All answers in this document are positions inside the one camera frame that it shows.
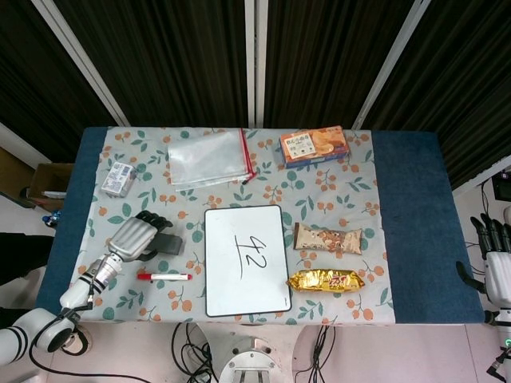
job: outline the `small white box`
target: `small white box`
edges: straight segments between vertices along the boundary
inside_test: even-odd
[[[133,166],[115,162],[101,190],[112,197],[125,197],[136,177],[137,170]]]

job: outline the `food packaging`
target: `food packaging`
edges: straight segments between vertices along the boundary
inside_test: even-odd
[[[295,249],[340,250],[343,253],[362,255],[362,229],[314,230],[303,223],[295,223]]]
[[[101,190],[112,197],[126,197],[137,177],[137,170],[131,165],[114,162]]]
[[[350,151],[340,125],[283,134],[279,142],[286,168],[339,160]]]
[[[297,291],[344,293],[358,291],[364,281],[353,270],[311,269],[293,274],[287,284]]]

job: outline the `white robotic hand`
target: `white robotic hand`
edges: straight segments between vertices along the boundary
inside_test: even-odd
[[[485,322],[498,326],[503,353],[486,371],[500,381],[506,381],[497,372],[504,364],[506,378],[511,379],[511,226],[502,225],[486,214],[481,214],[484,224],[472,217],[479,237],[479,247],[485,263],[485,283],[467,275],[461,263],[457,263],[458,273],[467,285],[475,288],[497,307],[499,311],[485,311]]]
[[[157,232],[171,226],[167,219],[148,211],[128,219],[110,240],[109,253],[92,263],[61,296],[63,309],[58,316],[35,309],[0,330],[0,366],[17,361],[34,345],[51,353],[59,349],[80,320],[77,312],[93,308],[94,292],[100,294],[121,271],[123,262],[136,260]]]

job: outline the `cardboard box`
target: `cardboard box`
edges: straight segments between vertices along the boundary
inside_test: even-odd
[[[30,186],[33,175],[29,165],[0,148],[0,195],[22,207],[34,208],[32,202],[20,196],[20,191]]]
[[[283,134],[279,142],[286,168],[339,160],[350,151],[340,125]]]
[[[65,192],[72,172],[73,164],[39,164],[30,183],[29,199],[50,212],[61,209],[63,199],[51,199],[42,193]]]

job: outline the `gold wrapper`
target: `gold wrapper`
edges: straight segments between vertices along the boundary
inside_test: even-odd
[[[330,291],[343,293],[358,291],[364,281],[353,270],[312,269],[300,270],[287,284],[297,291]]]
[[[316,249],[362,255],[362,229],[353,231],[314,230],[295,223],[295,249]]]

